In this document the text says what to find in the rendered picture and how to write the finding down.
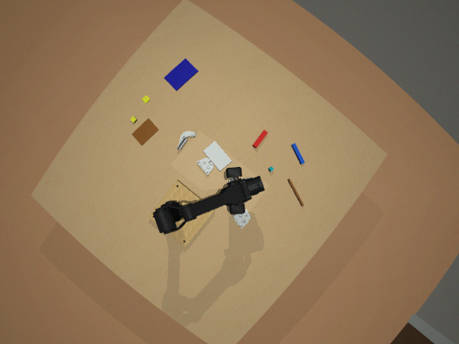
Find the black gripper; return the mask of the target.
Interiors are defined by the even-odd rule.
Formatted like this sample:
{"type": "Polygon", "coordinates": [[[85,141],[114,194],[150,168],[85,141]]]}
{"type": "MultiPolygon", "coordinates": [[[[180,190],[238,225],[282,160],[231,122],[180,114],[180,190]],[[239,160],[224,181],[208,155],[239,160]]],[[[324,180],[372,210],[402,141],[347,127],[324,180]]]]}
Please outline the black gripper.
{"type": "MultiPolygon", "coordinates": [[[[235,181],[236,178],[239,179],[239,177],[242,176],[242,169],[240,167],[227,168],[226,174],[227,174],[227,178],[233,177],[233,181],[235,181]]],[[[235,206],[235,205],[229,206],[229,213],[231,215],[244,214],[245,204],[240,204],[238,206],[235,206]]]]}

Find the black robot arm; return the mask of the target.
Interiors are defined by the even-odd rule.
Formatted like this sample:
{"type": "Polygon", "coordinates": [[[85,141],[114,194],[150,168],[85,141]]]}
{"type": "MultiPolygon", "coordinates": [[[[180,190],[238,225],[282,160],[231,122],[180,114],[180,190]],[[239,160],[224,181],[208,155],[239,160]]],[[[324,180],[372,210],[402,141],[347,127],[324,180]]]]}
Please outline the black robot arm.
{"type": "Polygon", "coordinates": [[[261,177],[237,179],[231,181],[228,187],[223,188],[219,194],[198,201],[194,204],[181,205],[179,202],[167,201],[153,212],[160,233],[169,234],[178,231],[185,223],[197,218],[198,215],[215,210],[221,206],[238,206],[252,199],[252,196],[265,191],[261,177]],[[176,222],[184,220],[179,227],[176,222]]]}

